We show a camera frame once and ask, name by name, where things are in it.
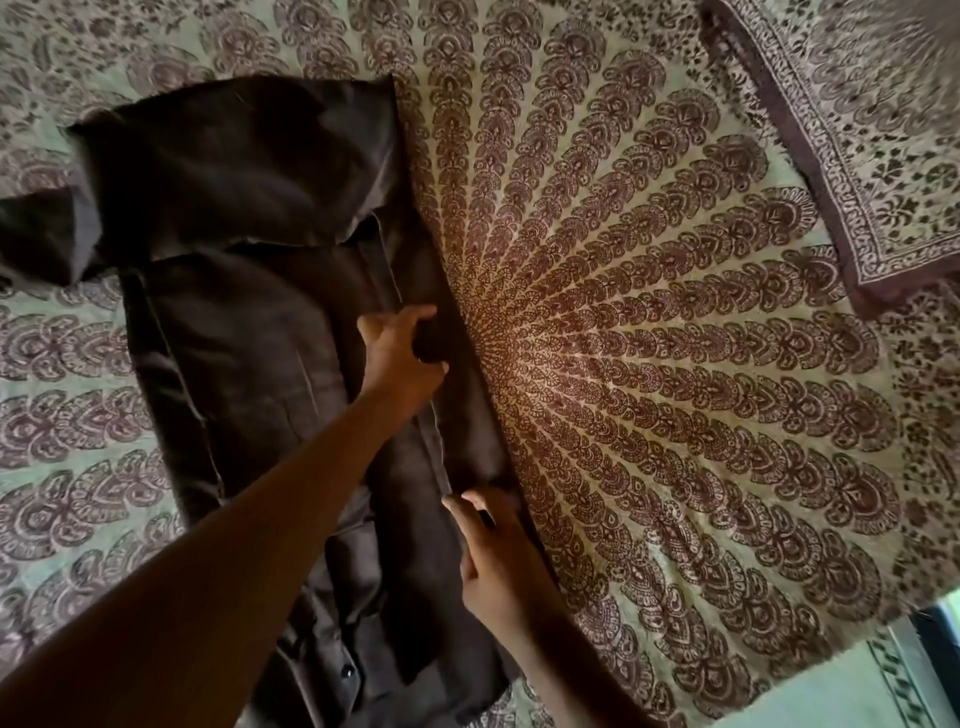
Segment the finger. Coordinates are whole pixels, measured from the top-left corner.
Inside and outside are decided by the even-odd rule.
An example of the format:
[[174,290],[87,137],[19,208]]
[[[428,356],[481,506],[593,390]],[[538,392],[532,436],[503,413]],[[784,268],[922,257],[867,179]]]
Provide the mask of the finger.
[[396,328],[413,341],[417,321],[432,319],[437,315],[437,306],[432,303],[404,306],[396,315]]
[[477,509],[459,496],[444,496],[441,502],[467,539],[467,548],[470,551],[479,548],[487,540],[488,533]]
[[360,337],[363,343],[369,346],[380,338],[383,328],[387,326],[391,318],[389,313],[365,313],[357,319],[357,330],[360,331]]
[[516,517],[514,505],[502,488],[481,485],[463,493],[463,498],[472,503],[477,510],[487,511],[498,528],[520,528],[520,520]]
[[473,563],[473,556],[470,555],[470,549],[468,548],[464,551],[464,557],[460,560],[460,578],[466,585],[479,575],[477,566]]

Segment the floral pattern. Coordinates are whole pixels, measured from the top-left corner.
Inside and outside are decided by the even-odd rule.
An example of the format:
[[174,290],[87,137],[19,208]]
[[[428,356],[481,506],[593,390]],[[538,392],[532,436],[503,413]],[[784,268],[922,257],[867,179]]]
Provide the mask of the floral pattern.
[[[249,73],[393,76],[417,207],[546,552],[653,720],[742,709],[960,583],[960,297],[939,283],[854,313],[828,209],[693,2],[2,13],[11,194],[67,179],[54,121],[122,99]],[[900,161],[884,174],[956,184],[947,157]],[[9,668],[176,528],[116,279],[0,299]],[[104,533],[116,558],[83,550]],[[519,682],[478,724],[552,722]]]
[[960,11],[707,0],[825,210],[864,315],[960,269]]

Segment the bedspread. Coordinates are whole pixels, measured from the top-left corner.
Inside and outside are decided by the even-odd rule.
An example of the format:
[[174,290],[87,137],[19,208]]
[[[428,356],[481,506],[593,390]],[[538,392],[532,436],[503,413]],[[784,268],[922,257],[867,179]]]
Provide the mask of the bedspread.
[[[62,183],[57,126],[91,109],[249,73],[394,76],[420,215],[540,537],[659,722],[743,708],[960,582],[956,292],[853,314],[822,211],[693,3],[36,0],[0,17],[10,194]],[[5,295],[9,666],[176,522],[122,322],[98,307],[113,284]],[[77,480],[48,484],[58,469]],[[518,683],[483,723],[549,718]]]

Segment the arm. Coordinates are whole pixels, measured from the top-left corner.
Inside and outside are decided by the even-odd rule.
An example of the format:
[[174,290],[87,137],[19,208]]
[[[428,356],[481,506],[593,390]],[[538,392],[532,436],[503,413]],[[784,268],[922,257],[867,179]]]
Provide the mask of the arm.
[[513,655],[558,728],[650,725],[573,623],[506,496],[481,488],[444,506],[467,540],[464,603]]
[[0,725],[233,725],[353,488],[444,378],[411,349],[435,312],[362,317],[357,400],[0,683]]

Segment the brown fabric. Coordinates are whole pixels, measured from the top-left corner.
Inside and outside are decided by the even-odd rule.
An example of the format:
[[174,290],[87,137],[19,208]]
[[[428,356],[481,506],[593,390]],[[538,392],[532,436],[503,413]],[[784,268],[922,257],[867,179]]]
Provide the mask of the brown fabric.
[[435,412],[378,453],[245,721],[478,715],[513,669],[462,604],[459,535],[440,496],[478,481],[517,488],[404,187],[392,86],[251,78],[115,109],[70,134],[76,185],[45,194],[42,215],[37,197],[0,203],[17,230],[0,255],[12,274],[57,282],[120,269],[133,366],[189,522],[357,396],[360,314],[438,305],[415,342],[451,364]]
[[840,254],[861,316],[960,271],[960,8],[706,0]]

